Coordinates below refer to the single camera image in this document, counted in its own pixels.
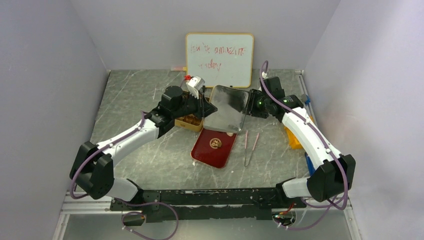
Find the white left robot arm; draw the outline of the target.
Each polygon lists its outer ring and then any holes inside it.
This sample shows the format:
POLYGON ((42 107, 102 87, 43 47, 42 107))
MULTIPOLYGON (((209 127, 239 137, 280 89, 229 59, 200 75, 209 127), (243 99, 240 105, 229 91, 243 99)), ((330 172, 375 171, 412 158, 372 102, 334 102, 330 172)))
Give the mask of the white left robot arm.
POLYGON ((205 118, 218 109, 202 92, 193 96, 179 86, 167 87, 157 106, 142 112, 141 119, 124 132, 99 143, 87 141, 77 152, 70 170, 69 193, 73 199, 104 196, 123 200, 130 210, 143 203, 143 190, 132 180, 115 176, 115 165, 139 147, 152 142, 175 125, 177 118, 205 118))

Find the gold chocolate tin box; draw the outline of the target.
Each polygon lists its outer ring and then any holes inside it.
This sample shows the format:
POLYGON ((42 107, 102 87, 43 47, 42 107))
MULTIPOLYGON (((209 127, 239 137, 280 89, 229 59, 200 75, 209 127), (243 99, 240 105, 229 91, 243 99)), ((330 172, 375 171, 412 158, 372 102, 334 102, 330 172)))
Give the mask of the gold chocolate tin box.
POLYGON ((193 114, 179 117, 174 120, 174 125, 176 127, 180 127, 195 133, 200 132, 203 129, 204 120, 201 118, 197 118, 193 114))

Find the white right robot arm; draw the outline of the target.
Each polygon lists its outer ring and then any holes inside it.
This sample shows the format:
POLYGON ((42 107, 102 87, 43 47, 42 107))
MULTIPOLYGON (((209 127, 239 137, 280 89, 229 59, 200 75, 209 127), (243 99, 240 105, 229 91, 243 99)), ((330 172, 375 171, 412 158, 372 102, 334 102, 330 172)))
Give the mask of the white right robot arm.
POLYGON ((266 119, 275 117, 298 140, 313 172, 309 177, 293 178, 279 185, 275 202, 288 207, 294 198, 327 201, 337 195, 347 197, 352 187, 356 161, 344 155, 321 133, 296 95, 286 95, 278 77, 263 79, 260 89, 249 91, 247 115, 266 119))

